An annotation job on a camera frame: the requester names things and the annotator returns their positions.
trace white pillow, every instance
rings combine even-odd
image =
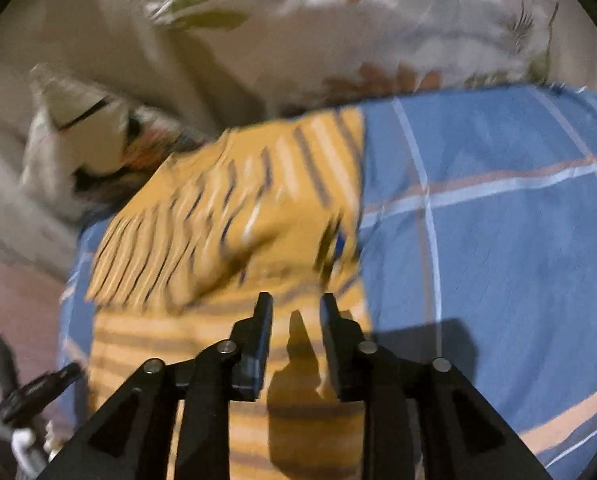
[[[171,153],[213,140],[161,110],[44,65],[32,69],[32,92],[21,186],[65,219],[131,196]]]
[[[540,81],[557,0],[146,0],[271,116],[368,96]]]

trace metal screw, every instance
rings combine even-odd
[[[359,343],[359,351],[364,354],[374,354],[379,349],[374,341],[361,341]]]
[[[143,371],[146,374],[155,374],[160,372],[164,366],[165,363],[163,363],[160,359],[150,359],[143,365]]]
[[[236,343],[230,339],[223,339],[216,345],[216,350],[221,354],[231,354],[236,351]]]
[[[435,370],[440,372],[449,372],[452,369],[452,363],[450,363],[447,359],[443,359],[442,357],[437,357],[434,361],[432,361],[432,366]]]

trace pillow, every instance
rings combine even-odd
[[[146,0],[268,115],[548,69],[558,0]]]
[[[213,140],[161,110],[44,65],[32,69],[32,93],[21,186],[72,221],[131,196],[171,153]]]

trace bedsheet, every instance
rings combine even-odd
[[[361,276],[378,341],[450,359],[554,478],[576,478],[597,450],[597,96],[512,86],[361,109]],[[84,354],[106,223],[83,232],[66,294],[63,334]]]
[[[76,258],[61,297],[60,332],[58,333],[57,367],[73,361],[87,366],[92,349],[94,303],[85,299],[92,276],[92,259],[101,243],[111,216],[92,217],[81,231]],[[70,423],[78,427],[87,419],[87,391],[84,381],[70,386],[58,399],[59,407]]]

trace yellow towel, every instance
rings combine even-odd
[[[231,403],[231,477],[356,477],[363,406],[336,400],[319,303],[334,292],[369,330],[356,243],[362,152],[351,107],[233,130],[168,159],[95,256],[93,406],[147,358],[186,360],[228,337],[265,290],[274,325],[264,390]]]

